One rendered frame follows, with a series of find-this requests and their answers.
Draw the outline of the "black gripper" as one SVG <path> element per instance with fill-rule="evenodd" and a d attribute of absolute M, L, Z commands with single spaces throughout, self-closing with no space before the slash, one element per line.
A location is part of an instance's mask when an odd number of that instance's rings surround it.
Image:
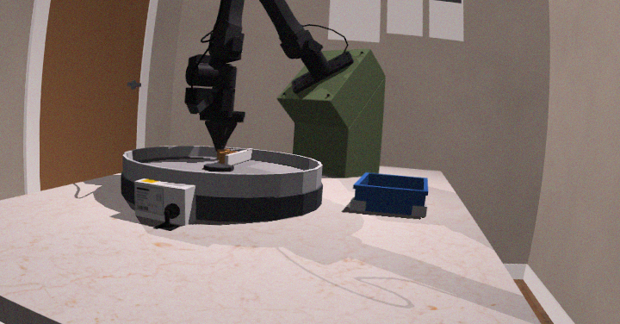
<path fill-rule="evenodd" d="M 232 90 L 231 111 L 233 111 L 235 89 L 228 89 L 228 90 Z M 216 152 L 217 152 L 217 149 L 225 149 L 228 139 L 230 138 L 233 130 L 237 126 L 237 122 L 244 122 L 245 112 L 243 111 L 231 112 L 231 111 L 217 111 L 217 110 L 204 109 L 201 113 L 199 113 L 200 120 L 205 121 L 205 125 L 212 138 Z"/>

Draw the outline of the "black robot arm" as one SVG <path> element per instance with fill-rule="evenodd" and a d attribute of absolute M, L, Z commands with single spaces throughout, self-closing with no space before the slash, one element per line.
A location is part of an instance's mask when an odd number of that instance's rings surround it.
<path fill-rule="evenodd" d="M 282 42 L 280 46 L 287 57 L 301 59 L 309 70 L 292 81 L 295 94 L 354 63 L 349 51 L 327 61 L 320 52 L 323 46 L 299 24 L 285 0 L 259 1 L 276 27 Z M 242 34 L 244 2 L 220 0 L 218 26 L 210 35 L 210 39 L 215 36 L 216 39 L 208 50 L 210 55 L 205 55 L 192 76 L 193 86 L 213 86 L 217 89 L 194 88 L 195 95 L 192 96 L 191 88 L 186 88 L 184 102 L 190 114 L 201 113 L 204 109 L 231 111 L 233 90 L 228 89 L 235 89 L 237 68 L 227 63 L 241 59 L 245 36 Z"/>

